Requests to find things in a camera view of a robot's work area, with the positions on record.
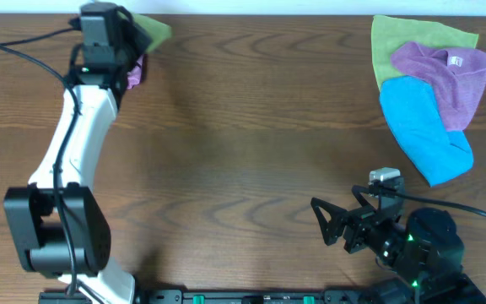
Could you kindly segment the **light green cloth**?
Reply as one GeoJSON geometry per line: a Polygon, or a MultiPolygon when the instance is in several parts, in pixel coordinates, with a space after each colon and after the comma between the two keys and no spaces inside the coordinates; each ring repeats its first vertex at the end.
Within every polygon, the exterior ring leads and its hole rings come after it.
{"type": "Polygon", "coordinates": [[[140,32],[142,54],[155,51],[163,42],[171,38],[171,27],[142,14],[132,13],[135,27],[140,32]]]}

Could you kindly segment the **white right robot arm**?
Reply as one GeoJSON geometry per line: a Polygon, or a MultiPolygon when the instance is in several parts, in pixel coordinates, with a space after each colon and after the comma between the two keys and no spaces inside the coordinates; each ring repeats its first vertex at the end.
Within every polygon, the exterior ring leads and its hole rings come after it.
{"type": "Polygon", "coordinates": [[[324,242],[344,238],[344,249],[369,248],[396,274],[360,293],[360,303],[484,304],[483,292],[464,274],[464,244],[445,210],[413,211],[400,225],[405,199],[401,176],[354,186],[360,206],[346,210],[319,198],[310,201],[324,242]]]}

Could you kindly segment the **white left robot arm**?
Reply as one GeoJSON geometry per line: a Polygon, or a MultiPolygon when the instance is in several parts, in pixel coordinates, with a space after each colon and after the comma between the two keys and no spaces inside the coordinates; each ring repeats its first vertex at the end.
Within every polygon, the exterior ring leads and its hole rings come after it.
{"type": "Polygon", "coordinates": [[[38,168],[11,187],[3,207],[22,268],[65,284],[59,301],[145,303],[132,274],[111,256],[111,230],[93,194],[105,136],[143,60],[170,38],[169,25],[114,3],[91,3],[71,20],[82,34],[59,76],[63,108],[38,168]]]}

